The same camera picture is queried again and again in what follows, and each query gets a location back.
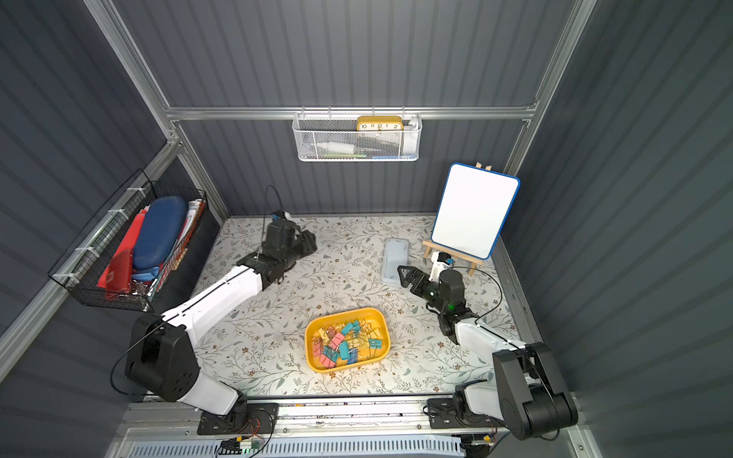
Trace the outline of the teal binder clip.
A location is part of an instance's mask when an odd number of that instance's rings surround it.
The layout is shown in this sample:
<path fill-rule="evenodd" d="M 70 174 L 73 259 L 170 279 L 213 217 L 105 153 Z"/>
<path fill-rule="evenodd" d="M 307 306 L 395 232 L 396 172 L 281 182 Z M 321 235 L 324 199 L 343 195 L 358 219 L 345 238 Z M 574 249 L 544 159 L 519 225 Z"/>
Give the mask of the teal binder clip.
<path fill-rule="evenodd" d="M 363 323 L 360 320 L 354 320 L 343 325 L 340 333 L 347 339 L 358 339 L 362 332 Z"/>

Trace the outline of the pink binder clip pair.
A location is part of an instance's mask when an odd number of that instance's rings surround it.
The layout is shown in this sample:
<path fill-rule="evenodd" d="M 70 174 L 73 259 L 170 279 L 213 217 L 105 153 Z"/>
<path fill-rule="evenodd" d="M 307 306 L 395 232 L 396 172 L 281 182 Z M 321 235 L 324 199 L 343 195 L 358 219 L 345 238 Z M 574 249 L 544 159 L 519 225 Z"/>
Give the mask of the pink binder clip pair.
<path fill-rule="evenodd" d="M 323 340 L 316 338 L 311 341 L 311 353 L 318 368 L 335 368 L 339 359 L 339 352 Z"/>

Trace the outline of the yellow plastic storage box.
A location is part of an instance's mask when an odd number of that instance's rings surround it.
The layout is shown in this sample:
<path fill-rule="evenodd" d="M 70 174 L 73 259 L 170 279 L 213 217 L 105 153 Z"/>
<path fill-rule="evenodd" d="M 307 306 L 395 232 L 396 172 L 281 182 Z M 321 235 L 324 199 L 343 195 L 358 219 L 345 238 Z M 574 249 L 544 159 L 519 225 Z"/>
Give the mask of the yellow plastic storage box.
<path fill-rule="evenodd" d="M 311 341 L 320 338 L 318 329 L 324 328 L 328 332 L 329 340 L 327 342 L 323 341 L 325 345 L 328 345 L 330 339 L 340 332 L 344 324 L 354 320 L 360 320 L 363 323 L 360 337 L 351 340 L 345 338 L 344 341 L 348 342 L 351 347 L 358 348 L 358 362 L 356 364 L 346 364 L 339 357 L 335 368 L 318 368 L 311 353 Z M 371 348 L 368 343 L 370 339 L 381 340 L 382 347 Z M 374 307 L 364 307 L 320 317 L 311 321 L 305 329 L 305 356 L 307 356 L 309 367 L 317 373 L 330 373 L 342 369 L 358 368 L 365 364 L 378 363 L 387 357 L 390 350 L 391 336 L 389 336 L 389 330 L 387 329 L 386 318 L 381 311 Z"/>

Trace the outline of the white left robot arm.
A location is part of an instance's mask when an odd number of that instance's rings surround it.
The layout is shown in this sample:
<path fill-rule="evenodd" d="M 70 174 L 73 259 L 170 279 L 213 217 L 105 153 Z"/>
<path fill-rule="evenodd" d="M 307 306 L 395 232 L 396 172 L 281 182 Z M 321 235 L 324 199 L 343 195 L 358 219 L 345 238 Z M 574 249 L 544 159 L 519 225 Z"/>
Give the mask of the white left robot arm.
<path fill-rule="evenodd" d="M 260 248 L 237 261 L 222 278 L 161 316 L 135 322 L 123 357 L 125 376 L 167 402 L 225 416 L 244 395 L 206 374 L 195 349 L 200 339 L 241 303 L 284 279 L 296 261 L 317 251 L 314 233 L 278 211 L 265 227 Z"/>

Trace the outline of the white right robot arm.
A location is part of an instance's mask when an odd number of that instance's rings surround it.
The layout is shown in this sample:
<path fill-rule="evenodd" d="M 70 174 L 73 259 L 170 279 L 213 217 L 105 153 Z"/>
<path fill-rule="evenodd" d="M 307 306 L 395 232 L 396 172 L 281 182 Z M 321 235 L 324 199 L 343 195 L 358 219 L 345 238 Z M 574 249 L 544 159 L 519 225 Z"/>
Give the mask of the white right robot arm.
<path fill-rule="evenodd" d="M 446 427 L 452 420 L 467 424 L 485 419 L 526 440 L 546 439 L 578 423 L 578 408 L 548 345 L 513 341 L 481 324 L 466 302 L 463 276 L 453 268 L 435 281 L 414 266 L 400 265 L 397 273 L 400 284 L 437 315 L 445 337 L 490 358 L 494 368 L 491 381 L 458 385 L 451 406 L 429 402 L 428 412 L 444 414 L 434 427 Z"/>

